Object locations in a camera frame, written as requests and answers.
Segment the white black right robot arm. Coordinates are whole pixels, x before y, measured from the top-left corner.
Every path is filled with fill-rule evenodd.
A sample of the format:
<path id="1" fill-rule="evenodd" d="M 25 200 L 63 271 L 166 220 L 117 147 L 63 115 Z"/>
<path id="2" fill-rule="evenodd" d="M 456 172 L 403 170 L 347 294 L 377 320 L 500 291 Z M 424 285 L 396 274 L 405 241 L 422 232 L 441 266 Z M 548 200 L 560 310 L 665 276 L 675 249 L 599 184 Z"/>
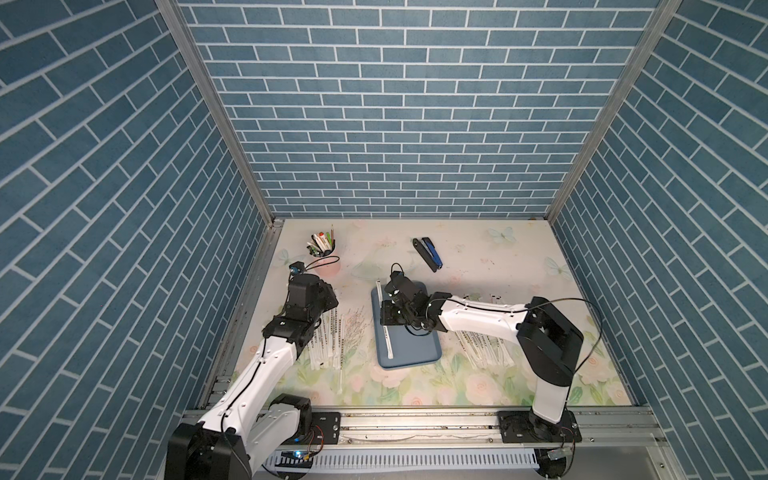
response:
<path id="1" fill-rule="evenodd" d="M 548 443 L 579 436 L 566 404 L 578 371 L 584 336 L 555 306 L 534 296 L 522 305 L 470 301 L 446 292 L 431 295 L 401 271 L 383 287 L 382 322 L 427 332 L 467 332 L 520 347 L 537 377 L 527 414 L 499 417 L 505 442 Z"/>

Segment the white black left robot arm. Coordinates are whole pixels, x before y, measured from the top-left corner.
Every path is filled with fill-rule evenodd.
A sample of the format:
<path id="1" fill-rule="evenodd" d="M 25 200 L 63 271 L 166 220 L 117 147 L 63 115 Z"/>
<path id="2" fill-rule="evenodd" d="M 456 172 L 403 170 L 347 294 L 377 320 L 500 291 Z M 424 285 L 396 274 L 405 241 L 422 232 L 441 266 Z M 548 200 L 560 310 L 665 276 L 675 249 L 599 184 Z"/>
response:
<path id="1" fill-rule="evenodd" d="M 288 282 L 281 312 L 264 327 L 257 354 L 223 397 L 196 423 L 179 425 L 167 446 L 166 479 L 251 479 L 286 441 L 312 442 L 311 400 L 282 394 L 267 400 L 338 300 L 320 277 Z"/>

